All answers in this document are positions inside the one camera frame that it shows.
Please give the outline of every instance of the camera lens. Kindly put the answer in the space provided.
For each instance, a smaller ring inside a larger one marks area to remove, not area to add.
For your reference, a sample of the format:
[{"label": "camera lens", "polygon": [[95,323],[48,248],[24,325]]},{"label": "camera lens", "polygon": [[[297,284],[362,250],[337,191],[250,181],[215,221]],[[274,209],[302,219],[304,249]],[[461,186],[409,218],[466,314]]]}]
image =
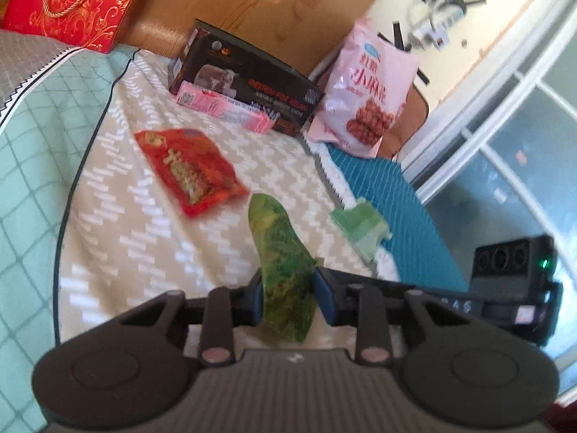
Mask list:
[{"label": "camera lens", "polygon": [[479,255],[478,260],[479,270],[485,270],[489,266],[489,252],[484,250]]},{"label": "camera lens", "polygon": [[521,268],[527,262],[527,249],[525,246],[520,246],[513,252],[513,264],[515,268]]},{"label": "camera lens", "polygon": [[498,248],[493,254],[493,269],[503,270],[507,266],[509,252],[506,249]]}]

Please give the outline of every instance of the bed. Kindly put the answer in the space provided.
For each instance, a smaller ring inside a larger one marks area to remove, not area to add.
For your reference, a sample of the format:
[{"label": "bed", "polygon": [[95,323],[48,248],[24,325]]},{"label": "bed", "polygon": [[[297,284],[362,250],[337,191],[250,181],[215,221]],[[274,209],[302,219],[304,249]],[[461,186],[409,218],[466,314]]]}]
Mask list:
[{"label": "bed", "polygon": [[[120,45],[109,54],[0,32],[42,56],[0,79],[0,431],[44,425],[34,363],[55,344],[169,289],[188,297],[246,284],[259,259],[247,201],[195,220],[175,206],[133,133],[198,128],[252,192],[283,203],[326,267],[455,290],[466,288],[399,165],[355,159],[278,132],[258,135],[174,102],[168,59]],[[368,266],[332,223],[336,206],[369,200],[393,238]],[[198,331],[186,350],[193,353]],[[236,346],[291,346],[265,328],[235,330]],[[305,347],[351,348],[354,329],[317,314]]]}]

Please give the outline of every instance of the beige patterned bedsheet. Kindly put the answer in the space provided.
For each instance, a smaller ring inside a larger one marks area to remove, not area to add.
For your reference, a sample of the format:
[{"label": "beige patterned bedsheet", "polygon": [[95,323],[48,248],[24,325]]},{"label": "beige patterned bedsheet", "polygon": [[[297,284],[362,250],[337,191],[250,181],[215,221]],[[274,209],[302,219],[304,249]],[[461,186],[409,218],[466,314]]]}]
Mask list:
[{"label": "beige patterned bedsheet", "polygon": [[[140,151],[143,129],[199,128],[212,138],[252,192],[286,208],[299,238],[325,266],[371,275],[330,219],[334,204],[313,157],[294,138],[265,136],[212,121],[175,103],[166,89],[166,61],[140,52],[114,89],[71,204],[60,264],[62,339],[86,331],[169,289],[187,297],[249,282],[259,258],[247,221],[248,200],[197,219],[175,205]],[[194,353],[199,329],[186,351]],[[305,347],[354,346],[352,328],[331,328],[318,309]],[[245,347],[283,346],[266,328],[235,329]]]}]

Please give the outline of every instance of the blue logo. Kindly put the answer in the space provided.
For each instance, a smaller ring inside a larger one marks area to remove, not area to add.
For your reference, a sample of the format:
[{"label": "blue logo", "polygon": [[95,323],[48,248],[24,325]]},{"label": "blue logo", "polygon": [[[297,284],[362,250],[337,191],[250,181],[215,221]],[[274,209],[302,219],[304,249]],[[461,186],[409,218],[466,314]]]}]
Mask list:
[{"label": "blue logo", "polygon": [[374,48],[372,45],[365,44],[365,50],[369,53],[369,55],[371,57],[374,57],[374,58],[379,57],[379,53],[377,52],[377,49]]}]

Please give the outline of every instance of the pink box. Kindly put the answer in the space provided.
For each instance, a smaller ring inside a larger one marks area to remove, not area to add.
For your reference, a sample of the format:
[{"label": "pink box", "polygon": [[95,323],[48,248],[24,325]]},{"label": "pink box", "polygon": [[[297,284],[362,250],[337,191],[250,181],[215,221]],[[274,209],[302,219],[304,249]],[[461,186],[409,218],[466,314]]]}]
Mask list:
[{"label": "pink box", "polygon": [[257,133],[267,133],[274,125],[263,111],[188,81],[182,82],[177,103]]}]

